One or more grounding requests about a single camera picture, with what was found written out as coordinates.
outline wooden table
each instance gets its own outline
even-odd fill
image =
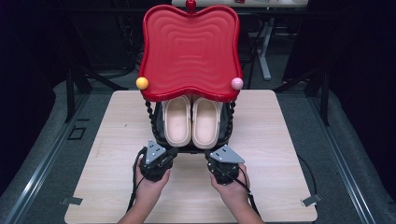
[[[154,139],[139,91],[114,92],[94,140],[67,223],[115,223],[132,193],[137,152]],[[257,207],[266,222],[314,221],[310,196],[273,91],[241,91],[229,146],[247,166]],[[230,223],[233,216],[211,187],[203,154],[178,154],[171,177],[147,223]]]

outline table leg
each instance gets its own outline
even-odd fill
[[[273,30],[273,25],[274,25],[274,19],[270,19],[265,23],[264,30],[262,31],[262,37],[264,38],[264,41],[262,43],[262,48],[258,50],[260,66],[262,67],[262,76],[266,81],[271,80],[271,74],[270,74],[270,70],[268,69],[267,60],[265,59],[265,53],[268,48],[268,43],[270,41],[271,33]]]

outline pair of slippers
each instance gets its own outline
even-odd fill
[[[184,147],[191,139],[200,149],[214,147],[219,138],[221,109],[220,102],[206,98],[195,99],[192,95],[163,102],[166,141],[172,147]]]

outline yellow ball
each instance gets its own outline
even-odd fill
[[[143,91],[149,86],[149,81],[145,77],[139,77],[136,80],[136,87]]]

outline red plastic tray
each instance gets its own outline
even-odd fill
[[[168,5],[151,8],[143,20],[145,51],[139,77],[151,102],[196,94],[210,100],[236,100],[232,87],[242,78],[237,53],[239,20],[226,6],[194,12]]]

